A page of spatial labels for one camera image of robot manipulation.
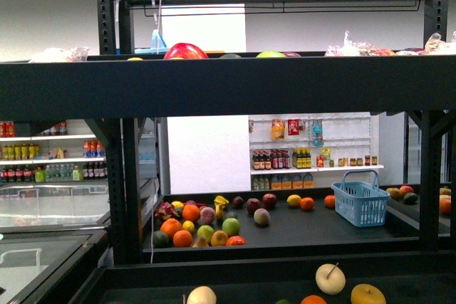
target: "yellow fruit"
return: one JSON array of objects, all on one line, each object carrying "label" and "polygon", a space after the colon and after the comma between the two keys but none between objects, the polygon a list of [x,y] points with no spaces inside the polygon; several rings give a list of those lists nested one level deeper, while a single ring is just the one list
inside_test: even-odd
[{"label": "yellow fruit", "polygon": [[289,206],[299,206],[301,197],[299,195],[290,195],[288,196],[288,199],[286,199],[286,203],[288,203]]},{"label": "yellow fruit", "polygon": [[184,204],[183,204],[181,201],[173,201],[173,202],[171,202],[171,204],[172,204],[175,208],[183,208],[183,207],[184,207]]},{"label": "yellow fruit", "polygon": [[387,188],[386,192],[389,193],[391,195],[391,198],[396,201],[402,199],[402,193],[398,188]]},{"label": "yellow fruit", "polygon": [[191,221],[186,221],[182,224],[182,229],[189,231],[191,234],[195,231],[195,225]]}]

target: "plastic bag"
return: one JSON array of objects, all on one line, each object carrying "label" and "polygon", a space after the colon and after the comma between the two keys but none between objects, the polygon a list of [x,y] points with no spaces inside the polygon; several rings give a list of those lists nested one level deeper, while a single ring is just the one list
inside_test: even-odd
[{"label": "plastic bag", "polygon": [[81,62],[87,60],[89,48],[74,48],[70,50],[49,48],[34,55],[29,63],[53,63],[53,62]]}]

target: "green apple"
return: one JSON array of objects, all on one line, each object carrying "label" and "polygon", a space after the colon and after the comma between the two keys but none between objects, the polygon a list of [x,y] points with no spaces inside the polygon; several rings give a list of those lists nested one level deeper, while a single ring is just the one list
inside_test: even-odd
[{"label": "green apple", "polygon": [[241,224],[234,217],[230,217],[223,221],[222,230],[228,234],[228,236],[239,235],[241,230]]},{"label": "green apple", "polygon": [[214,235],[214,229],[207,224],[203,224],[202,226],[200,226],[198,228],[197,236],[204,237],[207,242],[211,241],[213,235]]},{"label": "green apple", "polygon": [[280,53],[280,52],[274,51],[274,50],[263,51],[262,53],[259,53],[256,56],[257,57],[286,57],[286,55],[284,53]]}]

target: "yellow apple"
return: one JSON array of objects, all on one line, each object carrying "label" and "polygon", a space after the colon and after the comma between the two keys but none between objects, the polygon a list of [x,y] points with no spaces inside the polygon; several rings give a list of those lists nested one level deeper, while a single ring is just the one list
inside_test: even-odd
[{"label": "yellow apple", "polygon": [[351,304],[386,304],[386,299],[375,286],[358,284],[351,291]]},{"label": "yellow apple", "polygon": [[336,265],[325,263],[315,274],[316,285],[328,295],[337,295],[345,287],[345,275]]}]

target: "red fruit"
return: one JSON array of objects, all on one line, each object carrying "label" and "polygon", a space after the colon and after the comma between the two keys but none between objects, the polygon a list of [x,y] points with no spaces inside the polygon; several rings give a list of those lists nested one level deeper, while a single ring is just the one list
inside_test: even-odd
[{"label": "red fruit", "polygon": [[171,58],[207,58],[207,54],[191,43],[176,43],[168,52],[166,52],[164,59]]},{"label": "red fruit", "polygon": [[277,204],[277,196],[274,194],[265,194],[263,196],[263,204],[266,209],[274,208]]},{"label": "red fruit", "polygon": [[259,199],[248,199],[247,200],[247,212],[249,214],[253,215],[254,212],[260,208],[261,208],[261,202]]},{"label": "red fruit", "polygon": [[402,197],[404,197],[409,192],[415,192],[415,190],[413,190],[413,188],[410,185],[403,185],[401,188],[399,188],[399,190],[402,194]]}]

